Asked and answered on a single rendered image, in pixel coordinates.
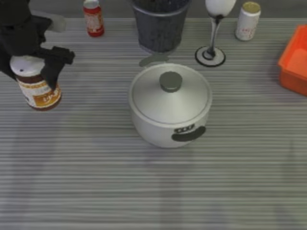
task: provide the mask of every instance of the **gold can top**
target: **gold can top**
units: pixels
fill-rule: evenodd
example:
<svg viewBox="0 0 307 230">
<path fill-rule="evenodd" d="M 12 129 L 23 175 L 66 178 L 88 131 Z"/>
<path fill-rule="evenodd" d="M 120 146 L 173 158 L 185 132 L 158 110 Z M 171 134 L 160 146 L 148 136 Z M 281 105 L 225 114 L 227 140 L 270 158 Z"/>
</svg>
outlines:
<svg viewBox="0 0 307 230">
<path fill-rule="evenodd" d="M 261 6 L 253 1 L 248 1 L 243 4 L 243 9 L 247 13 L 258 13 L 261 11 Z"/>
</svg>

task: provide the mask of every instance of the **lid knob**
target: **lid knob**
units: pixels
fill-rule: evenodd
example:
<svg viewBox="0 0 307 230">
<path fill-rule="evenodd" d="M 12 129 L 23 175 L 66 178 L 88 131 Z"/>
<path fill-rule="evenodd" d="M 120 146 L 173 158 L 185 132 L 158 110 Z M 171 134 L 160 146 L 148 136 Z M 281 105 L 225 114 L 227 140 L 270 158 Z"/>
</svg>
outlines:
<svg viewBox="0 0 307 230">
<path fill-rule="evenodd" d="M 177 92 L 182 85 L 182 76 L 176 72 L 166 72 L 160 77 L 160 85 L 165 92 Z"/>
</svg>

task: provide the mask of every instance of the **jar label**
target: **jar label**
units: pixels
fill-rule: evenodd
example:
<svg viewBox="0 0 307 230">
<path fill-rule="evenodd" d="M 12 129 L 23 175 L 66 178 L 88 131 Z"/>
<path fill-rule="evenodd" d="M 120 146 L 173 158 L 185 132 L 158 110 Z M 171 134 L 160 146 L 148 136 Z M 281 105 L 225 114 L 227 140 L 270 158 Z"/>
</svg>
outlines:
<svg viewBox="0 0 307 230">
<path fill-rule="evenodd" d="M 28 104 L 34 108 L 50 107 L 61 98 L 59 85 L 52 91 L 45 81 L 34 84 L 26 84 L 21 81 L 18 83 Z"/>
<path fill-rule="evenodd" d="M 87 30 L 91 33 L 99 32 L 103 29 L 102 13 L 97 14 L 85 13 Z"/>
</svg>

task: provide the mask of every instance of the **wine glass base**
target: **wine glass base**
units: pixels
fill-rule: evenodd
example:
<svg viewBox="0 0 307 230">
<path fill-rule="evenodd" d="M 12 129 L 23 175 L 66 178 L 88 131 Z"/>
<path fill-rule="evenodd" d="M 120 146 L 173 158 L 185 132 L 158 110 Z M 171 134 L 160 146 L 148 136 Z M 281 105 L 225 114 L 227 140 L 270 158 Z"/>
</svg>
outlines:
<svg viewBox="0 0 307 230">
<path fill-rule="evenodd" d="M 222 50 L 215 47 L 215 57 L 213 59 L 207 59 L 204 54 L 208 49 L 209 46 L 204 46 L 196 51 L 195 59 L 198 63 L 207 67 L 217 67 L 224 64 L 224 62 L 226 61 L 226 55 Z"/>
</svg>

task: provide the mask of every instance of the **orange basket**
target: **orange basket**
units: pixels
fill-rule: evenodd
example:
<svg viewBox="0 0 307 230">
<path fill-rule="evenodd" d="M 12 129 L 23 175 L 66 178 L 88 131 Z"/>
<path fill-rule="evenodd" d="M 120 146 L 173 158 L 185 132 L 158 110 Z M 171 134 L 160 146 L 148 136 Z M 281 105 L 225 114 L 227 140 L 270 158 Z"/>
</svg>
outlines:
<svg viewBox="0 0 307 230">
<path fill-rule="evenodd" d="M 297 27 L 278 65 L 281 85 L 307 96 L 307 25 Z"/>
</svg>

